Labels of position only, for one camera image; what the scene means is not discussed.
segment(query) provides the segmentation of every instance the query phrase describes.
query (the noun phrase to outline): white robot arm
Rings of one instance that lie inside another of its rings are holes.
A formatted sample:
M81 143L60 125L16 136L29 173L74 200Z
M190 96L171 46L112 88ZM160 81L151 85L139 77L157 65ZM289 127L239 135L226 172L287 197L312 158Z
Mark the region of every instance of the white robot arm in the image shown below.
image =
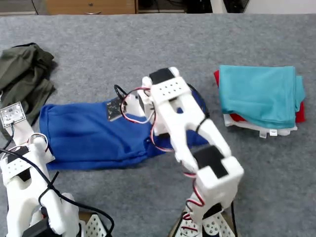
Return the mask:
M151 123L155 120L155 135L170 135L177 161L189 170L186 175L194 179L194 192L186 202L187 213L183 216L179 236L202 236L203 232L216 236L220 228L218 231L212 229L214 222L211 220L215 216L221 218L220 212L231 205L244 173L243 168L232 156L212 120L205 116L175 67L144 77L142 88L149 89L138 90L139 104L148 118L154 106L157 117L152 118ZM188 129L205 138L209 146L192 154L186 141Z
M21 104L0 110L0 118L16 144L9 151L18 154L4 153L0 160L8 199L6 237L86 237L88 230L90 237L107 236L98 215L93 214L87 224L80 221L76 205L83 204L75 203L71 194L57 194L49 187L52 181L46 164L54 157L45 135L34 133L26 121ZM41 174L25 160L36 165Z

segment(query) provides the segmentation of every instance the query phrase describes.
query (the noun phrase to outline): stack of folded clothes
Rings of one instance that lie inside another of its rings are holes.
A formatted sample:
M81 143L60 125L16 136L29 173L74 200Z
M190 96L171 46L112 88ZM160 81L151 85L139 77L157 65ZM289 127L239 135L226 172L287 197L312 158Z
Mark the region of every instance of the stack of folded clothes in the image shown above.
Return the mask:
M295 67L220 66L214 73L226 126L288 135L304 122L302 76Z

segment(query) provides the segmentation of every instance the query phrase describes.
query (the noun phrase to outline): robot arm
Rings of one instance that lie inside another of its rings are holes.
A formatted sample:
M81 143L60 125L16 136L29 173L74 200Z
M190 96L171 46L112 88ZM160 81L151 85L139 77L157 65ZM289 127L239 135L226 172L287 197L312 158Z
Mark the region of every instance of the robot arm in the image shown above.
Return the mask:
M143 87L150 94L139 91L141 107L148 117L154 105L157 121L156 135L169 133L175 157L194 178L194 193L186 202L186 220L202 233L203 220L228 208L237 193L243 168L211 119L206 118L192 96L191 90L176 68L161 69L143 78ZM187 146L186 130L195 130L209 142L209 146L192 154Z

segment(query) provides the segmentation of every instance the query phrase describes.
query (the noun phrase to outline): clothing tag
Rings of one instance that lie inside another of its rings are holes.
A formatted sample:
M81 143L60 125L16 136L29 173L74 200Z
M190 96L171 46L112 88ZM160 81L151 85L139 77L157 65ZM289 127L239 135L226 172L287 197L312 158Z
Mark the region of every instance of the clothing tag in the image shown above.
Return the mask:
M270 136L276 137L277 136L277 130L276 129L271 129L270 130Z
M267 133L265 131L259 131L259 137L267 138Z

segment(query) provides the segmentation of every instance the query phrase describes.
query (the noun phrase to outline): red cloth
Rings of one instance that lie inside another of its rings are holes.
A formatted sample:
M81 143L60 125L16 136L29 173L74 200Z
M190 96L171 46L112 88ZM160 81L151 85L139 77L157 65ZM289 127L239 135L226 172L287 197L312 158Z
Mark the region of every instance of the red cloth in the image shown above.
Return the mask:
M219 87L219 70L214 72L214 77L215 77L215 80L216 80L216 84ZM246 121L243 117L241 117L241 116L239 116L237 114L230 114L230 116L236 122ZM303 101L301 102L300 111L296 112L295 116L296 116L295 122L304 122L305 121L304 102Z

